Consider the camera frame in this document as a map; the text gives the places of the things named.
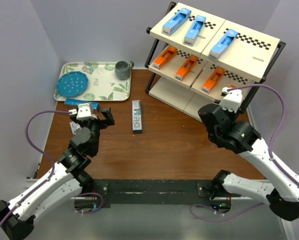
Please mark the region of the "blue silver R&O toothpaste box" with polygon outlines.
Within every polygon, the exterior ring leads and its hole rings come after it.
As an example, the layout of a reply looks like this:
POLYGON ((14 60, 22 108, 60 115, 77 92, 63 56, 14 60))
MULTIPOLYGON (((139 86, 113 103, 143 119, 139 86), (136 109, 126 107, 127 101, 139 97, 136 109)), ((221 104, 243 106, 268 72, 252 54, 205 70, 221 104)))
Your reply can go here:
POLYGON ((95 101, 85 101, 85 100, 78 100, 78 99, 73 99, 73 98, 67 98, 64 101, 65 105, 70 105, 70 106, 78 106, 80 104, 86 104, 86 103, 90 103, 93 107, 94 110, 96 110, 97 112, 100 111, 100 105, 98 102, 95 101))

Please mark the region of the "orange Curaprox box flap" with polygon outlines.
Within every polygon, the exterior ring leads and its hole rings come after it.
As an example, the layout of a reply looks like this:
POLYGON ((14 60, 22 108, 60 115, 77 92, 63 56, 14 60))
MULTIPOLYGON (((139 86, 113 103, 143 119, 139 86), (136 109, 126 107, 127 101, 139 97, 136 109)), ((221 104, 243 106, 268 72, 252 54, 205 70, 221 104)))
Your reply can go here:
POLYGON ((226 70, 224 68, 218 66, 203 84, 202 90, 205 93, 209 94, 211 90, 216 86, 218 81, 224 76, 225 72, 226 70))

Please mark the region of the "light blue Curaprox box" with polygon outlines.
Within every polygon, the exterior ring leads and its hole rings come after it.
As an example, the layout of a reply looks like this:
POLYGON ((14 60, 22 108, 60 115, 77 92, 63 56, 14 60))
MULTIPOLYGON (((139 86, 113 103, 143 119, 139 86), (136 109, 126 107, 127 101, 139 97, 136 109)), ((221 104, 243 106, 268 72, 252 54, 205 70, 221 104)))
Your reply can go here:
POLYGON ((191 13, 191 10, 184 7, 181 8, 162 26, 162 33, 171 36, 187 21, 191 13))
POLYGON ((183 44, 192 47, 197 38, 199 33, 201 32, 203 26, 205 25, 206 17, 197 15, 192 22, 190 28, 188 29, 187 33, 185 34, 183 44))
POLYGON ((218 61, 222 54, 234 42, 238 34, 237 31, 228 29, 222 38, 211 48, 208 57, 218 61))

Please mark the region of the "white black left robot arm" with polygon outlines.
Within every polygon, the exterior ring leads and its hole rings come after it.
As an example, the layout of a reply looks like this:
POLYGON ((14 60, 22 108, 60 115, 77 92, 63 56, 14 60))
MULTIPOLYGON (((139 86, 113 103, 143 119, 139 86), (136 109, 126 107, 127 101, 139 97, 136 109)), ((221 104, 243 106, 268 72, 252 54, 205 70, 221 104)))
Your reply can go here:
POLYGON ((99 151, 100 131, 115 124, 111 108, 101 111, 103 119, 94 113, 91 103, 83 103, 64 111, 77 123, 68 148, 50 170, 15 198, 0 200, 0 229, 10 240, 23 240, 34 229, 35 221, 48 210, 77 195, 88 196, 93 191, 92 177, 85 171, 99 151))

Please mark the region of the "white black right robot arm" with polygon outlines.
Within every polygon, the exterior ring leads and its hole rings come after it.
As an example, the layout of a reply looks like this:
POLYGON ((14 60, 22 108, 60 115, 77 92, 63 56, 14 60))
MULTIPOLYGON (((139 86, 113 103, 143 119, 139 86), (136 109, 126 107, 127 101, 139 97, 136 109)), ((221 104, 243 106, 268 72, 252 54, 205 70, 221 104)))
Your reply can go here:
POLYGON ((267 179, 261 182, 221 170, 211 182, 213 193, 219 197, 229 193, 252 198, 286 221, 298 219, 299 175, 270 153, 260 133, 248 122, 235 122, 231 113, 215 103, 201 107, 198 115, 212 143, 244 158, 267 179))

